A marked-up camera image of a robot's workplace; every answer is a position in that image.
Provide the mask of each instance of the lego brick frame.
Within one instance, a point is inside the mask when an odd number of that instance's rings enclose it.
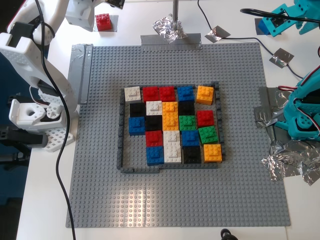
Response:
[[[168,87],[168,86],[172,86],[172,85],[158,85],[158,87]],[[196,85],[194,84],[188,84],[188,85],[176,84],[173,86],[175,91],[177,90],[177,87],[184,87],[184,86],[192,86],[193,89],[197,88]],[[221,101],[220,101],[219,82],[213,81],[210,84],[202,84],[202,86],[214,88],[215,127],[216,127],[217,135],[219,138],[219,144],[221,144],[221,152],[222,152],[222,160],[223,160],[226,154],[226,148],[225,148],[224,132],[222,127],[222,108],[221,108]],[[141,85],[139,87],[140,87],[140,95],[141,95],[143,87],[155,87],[155,85]],[[126,147],[124,144],[125,117],[126,117],[126,114],[129,114],[128,112],[126,112],[125,104],[126,104],[125,90],[121,89],[120,100],[119,100],[119,123],[118,123],[118,140],[117,140],[118,150],[117,150],[117,157],[116,157],[116,168],[120,170],[121,173],[157,174],[160,172],[160,170],[166,170],[166,169],[217,169],[218,168],[217,163],[192,163],[192,164],[165,163],[165,164],[159,164],[157,166],[152,166],[152,167],[149,167],[146,164],[146,167],[144,168],[124,167],[123,166],[124,148]]]

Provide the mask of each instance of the white lego brick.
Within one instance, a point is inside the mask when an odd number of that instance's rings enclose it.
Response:
[[[181,147],[180,146],[164,146],[164,163],[181,163]]]
[[[147,116],[162,115],[162,102],[161,101],[147,101],[146,102],[146,115]]]
[[[134,104],[141,103],[140,87],[126,87],[124,89],[125,102]]]
[[[180,131],[163,131],[163,146],[180,147]]]

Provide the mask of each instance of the metal pole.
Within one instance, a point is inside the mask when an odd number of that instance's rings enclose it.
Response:
[[[178,22],[179,0],[173,0],[172,23],[173,27],[177,27]]]

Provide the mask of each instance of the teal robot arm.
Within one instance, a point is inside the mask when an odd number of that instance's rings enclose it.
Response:
[[[294,140],[320,142],[320,66],[294,87],[283,113],[285,121],[275,125]]]
[[[289,17],[320,20],[320,0],[294,0],[293,6],[282,4],[272,11],[272,13],[282,14]],[[262,21],[260,21],[258,27],[263,31],[264,34],[271,34],[273,37],[275,37],[294,24],[297,29],[301,29],[303,26],[301,21],[275,17],[264,17],[262,18]],[[304,24],[299,33],[302,35],[318,27],[319,24],[317,23],[307,22]]]

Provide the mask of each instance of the green lego brick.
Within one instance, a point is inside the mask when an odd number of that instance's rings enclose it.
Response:
[[[215,126],[201,127],[198,130],[202,144],[217,143],[219,141]]]
[[[179,116],[180,131],[196,130],[196,116]]]

